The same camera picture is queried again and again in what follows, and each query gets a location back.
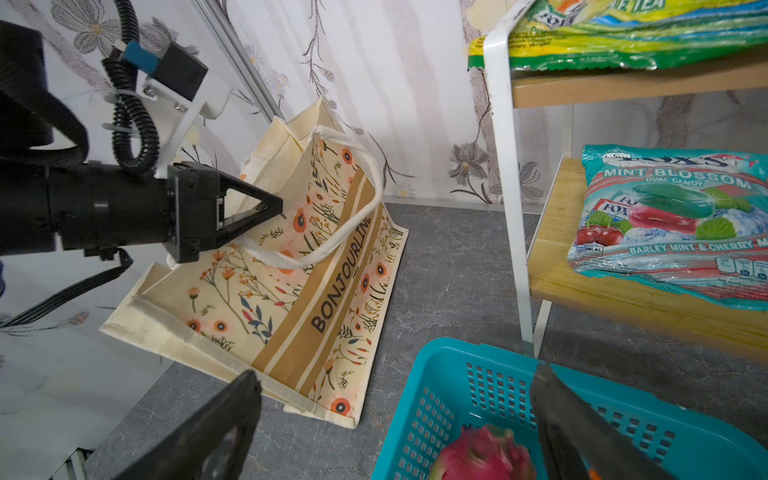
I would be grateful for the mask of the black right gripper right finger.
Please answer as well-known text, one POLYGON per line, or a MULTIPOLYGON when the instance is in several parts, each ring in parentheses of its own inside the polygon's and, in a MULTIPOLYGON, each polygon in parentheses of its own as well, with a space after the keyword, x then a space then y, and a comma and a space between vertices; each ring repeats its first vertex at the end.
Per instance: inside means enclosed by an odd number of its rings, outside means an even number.
POLYGON ((543 461, 550 479, 671 479, 566 386, 548 363, 531 384, 543 461))

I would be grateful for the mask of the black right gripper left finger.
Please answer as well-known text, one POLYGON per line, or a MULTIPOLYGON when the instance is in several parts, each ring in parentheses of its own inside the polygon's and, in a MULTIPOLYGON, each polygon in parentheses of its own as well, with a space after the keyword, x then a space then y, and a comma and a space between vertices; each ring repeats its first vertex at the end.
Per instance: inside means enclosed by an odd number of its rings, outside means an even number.
POLYGON ((246 370, 119 479, 237 479, 261 414, 262 389, 246 370))

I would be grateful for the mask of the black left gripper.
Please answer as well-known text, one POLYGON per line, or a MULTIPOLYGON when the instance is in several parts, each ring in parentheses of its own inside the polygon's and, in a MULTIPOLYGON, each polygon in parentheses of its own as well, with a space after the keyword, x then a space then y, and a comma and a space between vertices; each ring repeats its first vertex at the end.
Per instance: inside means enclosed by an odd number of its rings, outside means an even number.
POLYGON ((53 169, 48 193, 64 249, 162 244, 179 263, 195 262, 283 212, 280 197, 186 162, 170 165, 165 178, 98 162, 53 169))

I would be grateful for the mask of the floral canvas tote bag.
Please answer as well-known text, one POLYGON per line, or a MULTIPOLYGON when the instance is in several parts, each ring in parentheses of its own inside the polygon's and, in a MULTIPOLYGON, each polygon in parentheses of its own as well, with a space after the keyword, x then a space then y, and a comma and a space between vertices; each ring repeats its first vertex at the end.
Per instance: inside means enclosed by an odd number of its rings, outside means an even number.
POLYGON ((151 266, 101 330, 224 381, 253 370, 286 411, 353 429, 408 231, 325 99, 274 120, 241 179, 282 212, 195 262, 151 266))

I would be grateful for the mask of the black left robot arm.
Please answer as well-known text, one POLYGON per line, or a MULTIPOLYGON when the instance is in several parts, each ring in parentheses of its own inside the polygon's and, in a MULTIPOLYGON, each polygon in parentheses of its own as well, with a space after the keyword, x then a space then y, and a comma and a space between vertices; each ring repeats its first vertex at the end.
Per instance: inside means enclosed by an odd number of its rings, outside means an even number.
POLYGON ((176 43, 143 49, 128 27, 106 70, 126 113, 107 129, 114 162, 88 157, 85 126, 48 89, 40 32, 1 25, 1 252, 79 250, 131 265, 131 245, 180 263, 283 211, 280 197, 174 155, 194 121, 217 117, 230 88, 176 43))

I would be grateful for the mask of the cherry mint candy bag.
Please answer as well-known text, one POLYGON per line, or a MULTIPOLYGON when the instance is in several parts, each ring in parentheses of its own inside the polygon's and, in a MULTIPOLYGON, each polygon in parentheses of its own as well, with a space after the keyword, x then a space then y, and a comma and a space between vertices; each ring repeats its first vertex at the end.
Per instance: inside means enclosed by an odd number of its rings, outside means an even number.
POLYGON ((587 145, 581 163, 575 272, 766 310, 766 156, 587 145))

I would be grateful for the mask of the green lemon candy bag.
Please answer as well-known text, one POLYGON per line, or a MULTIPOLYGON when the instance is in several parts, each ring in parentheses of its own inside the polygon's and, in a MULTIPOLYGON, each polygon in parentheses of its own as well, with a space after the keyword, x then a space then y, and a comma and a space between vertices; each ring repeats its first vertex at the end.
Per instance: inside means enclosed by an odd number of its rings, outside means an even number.
POLYGON ((536 1, 508 38, 518 71, 664 70, 767 43, 764 1, 536 1))

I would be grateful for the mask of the teal plastic basket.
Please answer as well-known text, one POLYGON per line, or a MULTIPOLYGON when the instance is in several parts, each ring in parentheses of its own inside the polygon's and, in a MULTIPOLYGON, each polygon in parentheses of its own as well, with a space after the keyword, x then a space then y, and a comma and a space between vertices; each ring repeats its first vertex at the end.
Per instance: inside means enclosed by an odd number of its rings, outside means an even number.
MULTIPOLYGON (((464 426, 510 429, 547 476, 530 385, 537 360, 442 338, 418 354, 375 469, 375 479, 425 479, 464 426)), ((554 373, 633 445, 678 479, 764 479, 767 451, 721 420, 562 366, 554 373)))

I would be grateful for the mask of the white wooden shelf rack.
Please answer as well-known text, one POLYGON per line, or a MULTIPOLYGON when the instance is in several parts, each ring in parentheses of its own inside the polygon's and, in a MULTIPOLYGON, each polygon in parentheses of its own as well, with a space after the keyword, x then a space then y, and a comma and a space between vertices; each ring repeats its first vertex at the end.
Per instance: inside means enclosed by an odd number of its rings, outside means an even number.
POLYGON ((616 278, 588 278, 565 260, 566 240, 585 192, 584 169, 572 158, 573 111, 596 103, 664 95, 764 88, 767 52, 716 60, 670 73, 576 74, 513 79, 508 36, 531 8, 514 1, 487 34, 483 46, 485 84, 503 192, 522 350, 538 357, 553 305, 654 330, 730 354, 767 359, 767 316, 731 310, 687 295, 676 295, 616 278), (564 105, 562 155, 530 241, 525 239, 517 155, 517 108, 564 105))

